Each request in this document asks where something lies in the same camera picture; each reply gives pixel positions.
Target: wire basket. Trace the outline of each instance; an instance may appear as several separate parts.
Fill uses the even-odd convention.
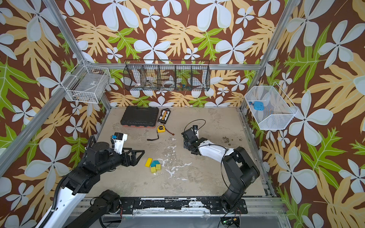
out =
[[[98,104],[111,78],[106,67],[84,65],[65,88],[72,101]]]
[[[208,64],[175,63],[168,64],[130,63],[126,60],[123,82],[127,90],[193,90],[210,88],[210,70]]]
[[[245,99],[261,130],[284,130],[299,110],[294,104],[289,107],[276,88],[270,85],[252,87],[245,94]],[[262,102],[264,109],[256,110],[255,102]]]

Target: tape measure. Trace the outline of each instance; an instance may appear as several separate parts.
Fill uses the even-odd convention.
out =
[[[158,133],[165,132],[165,126],[163,126],[163,125],[158,126],[157,127],[157,132]]]

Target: wall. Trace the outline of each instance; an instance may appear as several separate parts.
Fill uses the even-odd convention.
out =
[[[57,4],[84,56],[91,62],[203,59],[204,63],[209,60],[258,64],[285,1],[218,2],[75,0]],[[112,71],[112,77],[107,96],[116,106],[240,106],[247,89],[247,85],[243,88],[244,78],[252,76],[245,72],[213,71],[214,85],[205,94],[166,90],[129,92],[123,88],[122,70]]]
[[[4,153],[76,61],[40,0],[0,1],[0,23],[0,153]],[[102,105],[62,100],[0,178],[0,227],[36,225],[51,205],[60,177],[80,161],[104,111]]]
[[[259,130],[249,117],[292,227],[365,226],[364,9],[358,0],[302,2],[260,80],[278,82],[300,108],[283,131]]]

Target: white mesh basket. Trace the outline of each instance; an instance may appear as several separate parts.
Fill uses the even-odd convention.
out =
[[[245,99],[261,130],[284,130],[298,112],[294,104],[293,107],[289,107],[275,87],[270,85],[252,87],[245,94]],[[250,105],[250,102],[256,101],[264,104],[263,111],[256,110]]]
[[[110,72],[106,67],[84,65],[77,71],[70,84],[65,88],[72,101],[98,104],[106,86]]]

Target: yellow rectangular block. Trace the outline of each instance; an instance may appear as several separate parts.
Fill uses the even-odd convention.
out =
[[[145,166],[146,167],[150,167],[151,166],[151,163],[152,163],[152,158],[148,158]]]

